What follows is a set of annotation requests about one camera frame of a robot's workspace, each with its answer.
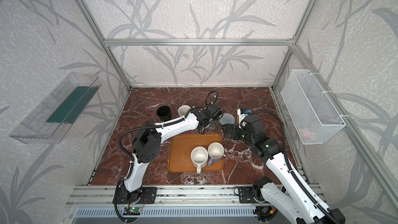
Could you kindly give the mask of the light blue mug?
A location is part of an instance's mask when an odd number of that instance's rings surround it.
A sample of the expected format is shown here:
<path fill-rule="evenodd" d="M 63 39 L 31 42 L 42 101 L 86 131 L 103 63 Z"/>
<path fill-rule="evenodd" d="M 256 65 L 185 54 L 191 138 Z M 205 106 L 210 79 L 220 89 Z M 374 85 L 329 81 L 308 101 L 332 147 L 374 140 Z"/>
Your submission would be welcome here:
<path fill-rule="evenodd" d="M 185 115 L 187 114 L 187 112 L 188 112 L 190 109 L 191 109 L 190 106 L 188 106 L 188 105 L 182 105 L 182 106 L 180 106 L 180 107 L 178 108 L 177 113 L 178 113 L 178 115 L 179 115 L 180 117 L 182 117 L 182 116 L 185 116 Z"/>

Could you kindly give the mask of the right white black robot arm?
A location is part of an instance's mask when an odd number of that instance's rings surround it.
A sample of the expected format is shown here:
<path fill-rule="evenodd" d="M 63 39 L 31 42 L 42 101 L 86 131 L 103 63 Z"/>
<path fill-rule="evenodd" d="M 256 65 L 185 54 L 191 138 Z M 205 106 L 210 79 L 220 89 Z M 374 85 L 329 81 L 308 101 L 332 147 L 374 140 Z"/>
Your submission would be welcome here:
<path fill-rule="evenodd" d="M 253 183 L 254 198 L 276 207 L 292 224 L 345 223 L 343 213 L 331 209 L 294 168 L 288 158 L 286 136 L 282 135 L 281 144 L 267 136 L 258 116 L 261 113 L 240 108 L 239 123 L 223 125 L 226 137 L 244 141 L 285 188 L 282 191 L 268 177 L 263 177 Z"/>

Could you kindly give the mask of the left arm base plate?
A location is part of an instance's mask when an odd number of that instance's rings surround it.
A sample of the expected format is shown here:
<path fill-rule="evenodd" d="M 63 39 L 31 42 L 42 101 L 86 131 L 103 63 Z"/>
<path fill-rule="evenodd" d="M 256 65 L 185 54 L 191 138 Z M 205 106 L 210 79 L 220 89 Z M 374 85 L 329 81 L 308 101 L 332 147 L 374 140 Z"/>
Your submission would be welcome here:
<path fill-rule="evenodd" d="M 115 190 L 113 204 L 154 204 L 157 187 L 141 187 L 129 192 L 125 186 L 119 186 Z"/>

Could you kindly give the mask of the black mug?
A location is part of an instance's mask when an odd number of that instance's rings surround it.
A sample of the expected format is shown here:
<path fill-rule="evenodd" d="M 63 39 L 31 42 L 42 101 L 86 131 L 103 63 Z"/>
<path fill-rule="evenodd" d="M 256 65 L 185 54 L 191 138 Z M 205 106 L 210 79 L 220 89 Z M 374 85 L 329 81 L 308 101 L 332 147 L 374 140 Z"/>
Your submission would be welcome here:
<path fill-rule="evenodd" d="M 157 116 L 160 118 L 160 120 L 162 122 L 170 121 L 173 118 L 172 117 L 172 109 L 167 105 L 160 106 L 157 109 Z"/>

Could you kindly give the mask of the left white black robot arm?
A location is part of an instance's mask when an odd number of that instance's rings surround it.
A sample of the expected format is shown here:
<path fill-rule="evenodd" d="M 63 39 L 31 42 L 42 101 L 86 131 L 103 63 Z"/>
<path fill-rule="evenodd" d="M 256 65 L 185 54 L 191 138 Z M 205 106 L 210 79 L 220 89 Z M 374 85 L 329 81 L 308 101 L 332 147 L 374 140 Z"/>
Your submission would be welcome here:
<path fill-rule="evenodd" d="M 208 96 L 211 94 L 216 95 L 213 101 L 209 102 L 206 98 L 204 106 L 192 107 L 181 117 L 161 123 L 146 122 L 144 126 L 130 129 L 119 137 L 118 147 L 129 157 L 130 167 L 127 176 L 118 181 L 114 205 L 119 202 L 133 203 L 141 198 L 147 167 L 159 155 L 164 141 L 186 131 L 206 129 L 212 121 L 221 118 L 222 111 L 215 105 L 219 94 L 216 90 L 209 92 Z M 133 151 L 130 152 L 122 145 L 122 140 L 134 131 L 137 131 L 137 135 L 133 140 Z"/>

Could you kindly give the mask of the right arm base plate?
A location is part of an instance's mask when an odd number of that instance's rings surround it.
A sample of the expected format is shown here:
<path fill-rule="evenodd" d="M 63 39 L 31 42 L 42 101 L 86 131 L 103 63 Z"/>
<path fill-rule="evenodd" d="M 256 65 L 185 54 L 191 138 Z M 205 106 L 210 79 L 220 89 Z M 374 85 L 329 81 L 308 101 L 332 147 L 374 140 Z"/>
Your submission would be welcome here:
<path fill-rule="evenodd" d="M 265 203 L 265 200 L 255 194 L 253 187 L 237 187 L 237 195 L 241 204 Z"/>

